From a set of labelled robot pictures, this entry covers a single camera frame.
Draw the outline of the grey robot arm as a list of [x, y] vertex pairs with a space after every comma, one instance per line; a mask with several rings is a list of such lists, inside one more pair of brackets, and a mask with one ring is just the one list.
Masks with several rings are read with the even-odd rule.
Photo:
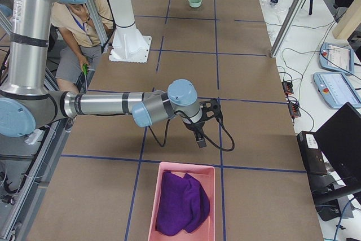
[[147, 60], [151, 38], [136, 28], [130, 0], [14, 0], [12, 21], [2, 135], [21, 137], [78, 115], [132, 115], [140, 127], [180, 116], [205, 146], [205, 104], [187, 80], [174, 81], [165, 92], [80, 93], [78, 79], [102, 58], [102, 31], [115, 37], [110, 60]]

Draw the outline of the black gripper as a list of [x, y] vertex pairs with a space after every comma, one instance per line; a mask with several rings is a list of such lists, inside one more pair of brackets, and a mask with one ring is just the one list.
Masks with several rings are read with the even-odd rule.
[[198, 121], [196, 123], [187, 123], [185, 122], [184, 125], [186, 128], [190, 131], [193, 131], [196, 143], [199, 148], [206, 147], [206, 141], [205, 136], [203, 132], [203, 126], [205, 124], [205, 121]]

